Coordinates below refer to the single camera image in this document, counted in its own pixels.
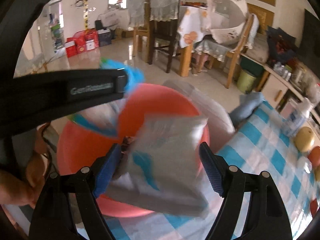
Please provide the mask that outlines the person left hand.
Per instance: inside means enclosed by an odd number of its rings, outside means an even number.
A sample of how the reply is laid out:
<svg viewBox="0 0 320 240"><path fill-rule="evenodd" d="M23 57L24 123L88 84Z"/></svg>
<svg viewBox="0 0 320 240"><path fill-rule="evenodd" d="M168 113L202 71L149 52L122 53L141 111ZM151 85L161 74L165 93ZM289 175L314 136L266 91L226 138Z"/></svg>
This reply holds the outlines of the person left hand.
<svg viewBox="0 0 320 240"><path fill-rule="evenodd" d="M43 132L50 124L1 139L1 204L35 207L45 182L48 146Z"/></svg>

